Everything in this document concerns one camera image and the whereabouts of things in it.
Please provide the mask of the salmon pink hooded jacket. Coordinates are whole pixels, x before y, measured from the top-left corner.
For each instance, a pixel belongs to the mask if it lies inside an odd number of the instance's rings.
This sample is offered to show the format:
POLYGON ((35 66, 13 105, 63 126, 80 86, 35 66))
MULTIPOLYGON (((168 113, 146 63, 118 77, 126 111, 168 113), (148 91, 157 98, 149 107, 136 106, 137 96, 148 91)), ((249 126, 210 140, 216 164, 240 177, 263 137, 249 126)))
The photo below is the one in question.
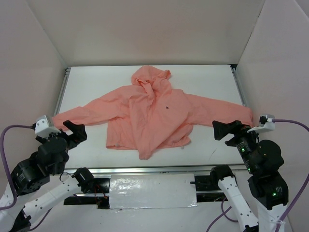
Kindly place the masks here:
POLYGON ((56 128, 64 122, 86 126, 107 123, 106 147, 137 150, 141 160, 157 149, 188 145, 194 125, 213 121, 240 121, 252 126, 250 108, 198 95, 171 86, 170 71, 142 66, 131 77, 131 85, 119 87, 84 106, 53 117, 56 128))

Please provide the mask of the white foil covered panel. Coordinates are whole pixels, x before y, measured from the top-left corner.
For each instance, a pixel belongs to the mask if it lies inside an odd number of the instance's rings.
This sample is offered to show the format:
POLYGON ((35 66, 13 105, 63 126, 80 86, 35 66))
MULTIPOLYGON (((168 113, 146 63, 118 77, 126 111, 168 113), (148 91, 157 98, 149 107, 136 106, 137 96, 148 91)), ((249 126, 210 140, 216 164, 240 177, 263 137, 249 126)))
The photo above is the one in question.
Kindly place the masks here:
POLYGON ((193 174, 112 175, 111 209, 190 208, 197 206, 193 174))

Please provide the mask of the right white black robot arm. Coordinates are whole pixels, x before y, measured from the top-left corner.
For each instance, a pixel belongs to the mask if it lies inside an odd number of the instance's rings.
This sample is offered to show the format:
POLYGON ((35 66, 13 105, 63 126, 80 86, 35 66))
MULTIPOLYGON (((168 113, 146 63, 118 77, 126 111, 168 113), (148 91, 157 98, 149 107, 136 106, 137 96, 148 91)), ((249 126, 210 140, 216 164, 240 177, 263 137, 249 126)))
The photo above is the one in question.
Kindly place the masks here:
POLYGON ((236 147, 251 175, 248 184, 255 198, 258 215, 255 216, 238 188, 235 176, 228 165, 215 166, 211 170, 210 184, 220 189, 230 202, 242 232, 284 231, 281 218, 288 204, 289 190, 279 173, 284 164, 280 147, 271 140, 259 140, 258 135, 275 129, 273 119, 260 118, 259 125, 250 127, 235 120, 231 123, 213 121, 215 140, 228 134, 233 138, 227 146, 236 147))

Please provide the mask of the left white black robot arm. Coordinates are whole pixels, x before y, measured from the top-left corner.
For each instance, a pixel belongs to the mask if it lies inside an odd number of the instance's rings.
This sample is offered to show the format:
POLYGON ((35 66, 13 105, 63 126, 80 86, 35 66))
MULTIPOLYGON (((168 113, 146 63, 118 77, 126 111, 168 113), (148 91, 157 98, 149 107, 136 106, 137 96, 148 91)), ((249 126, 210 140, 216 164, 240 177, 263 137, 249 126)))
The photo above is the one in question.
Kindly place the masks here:
POLYGON ((72 133, 54 127, 49 119, 38 119, 26 129, 35 131, 36 140, 41 143, 28 159, 19 162, 10 171, 4 151, 4 137, 8 130, 21 128, 10 125, 0 135, 0 154, 8 184, 0 199, 0 230, 2 232, 29 232, 39 217, 46 217, 51 209, 67 197, 78 192, 88 193, 94 189, 95 178, 88 168, 77 169, 67 180, 35 200, 37 191, 49 183, 50 177, 62 174, 69 160, 68 151, 87 140, 85 126, 69 120, 63 125, 72 133))

